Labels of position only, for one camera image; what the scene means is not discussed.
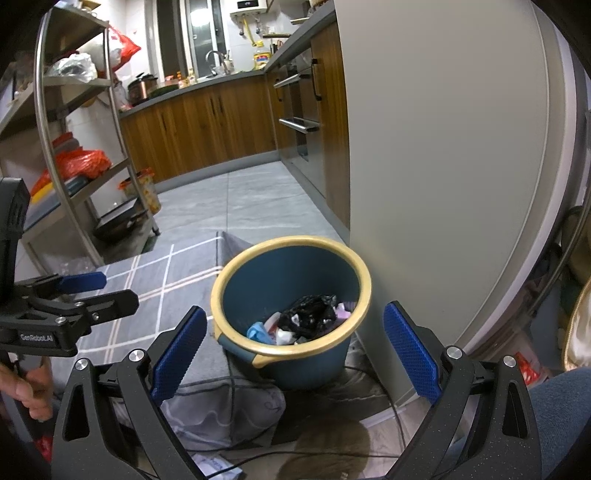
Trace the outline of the person's left hand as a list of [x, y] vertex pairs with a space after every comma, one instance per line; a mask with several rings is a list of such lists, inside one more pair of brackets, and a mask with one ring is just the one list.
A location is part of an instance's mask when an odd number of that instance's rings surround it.
[[19, 401], [34, 420], [45, 422], [53, 416], [53, 376], [48, 357], [43, 357], [38, 368], [24, 377], [6, 365], [1, 365], [1, 392]]

